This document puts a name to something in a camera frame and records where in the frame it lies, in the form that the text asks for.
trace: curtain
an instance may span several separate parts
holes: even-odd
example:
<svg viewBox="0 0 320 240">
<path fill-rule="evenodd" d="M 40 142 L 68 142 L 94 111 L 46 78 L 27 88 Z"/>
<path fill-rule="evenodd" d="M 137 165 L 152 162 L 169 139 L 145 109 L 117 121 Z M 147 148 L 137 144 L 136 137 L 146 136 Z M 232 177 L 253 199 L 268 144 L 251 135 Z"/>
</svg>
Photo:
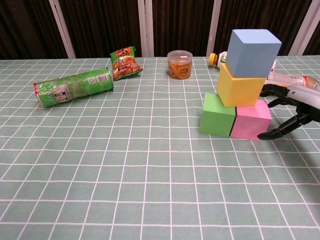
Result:
<svg viewBox="0 0 320 240">
<path fill-rule="evenodd" d="M 268 29 L 288 55 L 312 0 L 222 0 L 214 53 L 228 49 L 232 29 Z"/>
<path fill-rule="evenodd" d="M 135 46 L 141 56 L 138 2 L 133 0 L 60 0 L 77 58 L 105 58 Z"/>
<path fill-rule="evenodd" d="M 303 55 L 320 55 L 320 22 L 316 26 Z"/>
<path fill-rule="evenodd" d="M 47 0 L 1 0 L 0 36 L 0 59 L 67 57 Z"/>
<path fill-rule="evenodd" d="M 205 56 L 213 6 L 213 0 L 153 0 L 154 55 L 186 50 Z"/>
</svg>

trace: green cube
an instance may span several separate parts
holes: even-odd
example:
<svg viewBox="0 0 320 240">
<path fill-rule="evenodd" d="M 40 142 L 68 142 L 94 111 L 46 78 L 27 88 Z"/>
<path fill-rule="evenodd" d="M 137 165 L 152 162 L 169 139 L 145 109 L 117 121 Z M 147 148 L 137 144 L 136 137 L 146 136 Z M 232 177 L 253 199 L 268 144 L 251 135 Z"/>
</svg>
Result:
<svg viewBox="0 0 320 240">
<path fill-rule="evenodd" d="M 229 137 L 235 119 L 235 107 L 225 107 L 218 94 L 209 92 L 205 94 L 200 133 Z"/>
</svg>

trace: chip can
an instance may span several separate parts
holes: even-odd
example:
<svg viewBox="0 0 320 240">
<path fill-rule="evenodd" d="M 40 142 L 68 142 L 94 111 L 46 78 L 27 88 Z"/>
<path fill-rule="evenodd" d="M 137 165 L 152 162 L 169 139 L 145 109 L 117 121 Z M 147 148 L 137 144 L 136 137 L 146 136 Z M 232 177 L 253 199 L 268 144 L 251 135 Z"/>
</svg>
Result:
<svg viewBox="0 0 320 240">
<path fill-rule="evenodd" d="M 114 88 L 107 67 L 33 84 L 36 98 L 45 108 Z"/>
</svg>

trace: stacked blocks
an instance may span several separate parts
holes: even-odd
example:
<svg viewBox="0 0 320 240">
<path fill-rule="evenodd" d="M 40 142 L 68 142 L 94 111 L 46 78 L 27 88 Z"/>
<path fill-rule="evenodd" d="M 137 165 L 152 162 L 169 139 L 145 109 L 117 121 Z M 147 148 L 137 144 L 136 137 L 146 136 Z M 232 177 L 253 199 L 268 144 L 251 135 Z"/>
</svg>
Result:
<svg viewBox="0 0 320 240">
<path fill-rule="evenodd" d="M 225 107 L 217 94 L 207 92 L 204 95 L 199 132 L 229 137 L 235 118 L 235 107 Z"/>
<path fill-rule="evenodd" d="M 272 118 L 267 103 L 258 98 L 280 46 L 266 29 L 232 31 L 217 94 L 204 97 L 200 133 L 259 140 L 258 134 L 267 131 Z"/>
</svg>

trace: yellow cube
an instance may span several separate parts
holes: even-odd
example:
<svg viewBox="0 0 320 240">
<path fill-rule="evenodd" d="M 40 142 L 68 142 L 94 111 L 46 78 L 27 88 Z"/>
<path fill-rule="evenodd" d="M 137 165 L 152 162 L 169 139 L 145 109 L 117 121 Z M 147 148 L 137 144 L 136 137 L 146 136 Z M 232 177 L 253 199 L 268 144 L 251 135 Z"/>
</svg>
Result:
<svg viewBox="0 0 320 240">
<path fill-rule="evenodd" d="M 225 107 L 254 106 L 265 81 L 264 77 L 233 77 L 222 63 L 216 91 Z"/>
</svg>

